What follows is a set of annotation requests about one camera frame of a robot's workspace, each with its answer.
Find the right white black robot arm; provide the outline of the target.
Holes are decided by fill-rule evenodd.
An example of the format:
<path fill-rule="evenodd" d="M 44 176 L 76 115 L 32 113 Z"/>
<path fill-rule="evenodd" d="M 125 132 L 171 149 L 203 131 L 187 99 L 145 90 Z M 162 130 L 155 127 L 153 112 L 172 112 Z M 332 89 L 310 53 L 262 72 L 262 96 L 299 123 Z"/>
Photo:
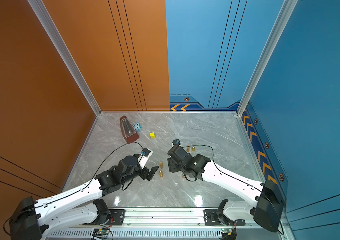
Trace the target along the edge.
<path fill-rule="evenodd" d="M 273 233 L 279 231 L 285 202 L 273 181 L 262 183 L 247 179 L 202 155 L 193 157 L 189 153 L 170 152 L 168 155 L 170 172 L 182 172 L 187 180 L 206 181 L 230 191 L 248 203 L 249 213 L 259 226 Z"/>

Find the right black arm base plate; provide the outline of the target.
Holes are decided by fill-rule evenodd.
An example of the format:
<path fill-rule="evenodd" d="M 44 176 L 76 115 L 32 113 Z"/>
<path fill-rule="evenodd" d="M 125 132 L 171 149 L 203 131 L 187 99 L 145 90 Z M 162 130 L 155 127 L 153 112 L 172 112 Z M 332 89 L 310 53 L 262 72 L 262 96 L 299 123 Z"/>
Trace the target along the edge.
<path fill-rule="evenodd" d="M 204 210 L 204 221 L 206 226 L 245 226 L 245 220 L 231 220 L 222 211 Z"/>

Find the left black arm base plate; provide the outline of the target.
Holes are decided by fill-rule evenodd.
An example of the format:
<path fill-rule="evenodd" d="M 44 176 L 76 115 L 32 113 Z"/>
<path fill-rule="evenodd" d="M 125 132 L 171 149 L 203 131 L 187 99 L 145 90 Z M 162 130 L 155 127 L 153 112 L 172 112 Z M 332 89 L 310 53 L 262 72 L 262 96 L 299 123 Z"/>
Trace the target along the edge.
<path fill-rule="evenodd" d="M 93 222 L 83 225 L 121 226 L 125 218 L 125 213 L 125 209 L 111 209 L 99 214 Z"/>

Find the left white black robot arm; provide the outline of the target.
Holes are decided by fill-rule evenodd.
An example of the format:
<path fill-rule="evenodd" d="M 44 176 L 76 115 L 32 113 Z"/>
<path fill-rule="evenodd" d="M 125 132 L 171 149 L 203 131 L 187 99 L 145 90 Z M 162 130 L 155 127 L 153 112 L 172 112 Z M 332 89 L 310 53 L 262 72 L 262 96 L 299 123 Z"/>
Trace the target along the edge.
<path fill-rule="evenodd" d="M 8 220 L 11 239 L 42 240 L 54 231 L 76 225 L 105 224 L 110 211 L 103 197 L 126 190 L 135 178 L 150 181 L 159 166 L 148 169 L 149 157 L 147 153 L 126 156 L 76 188 L 48 198 L 21 200 Z"/>

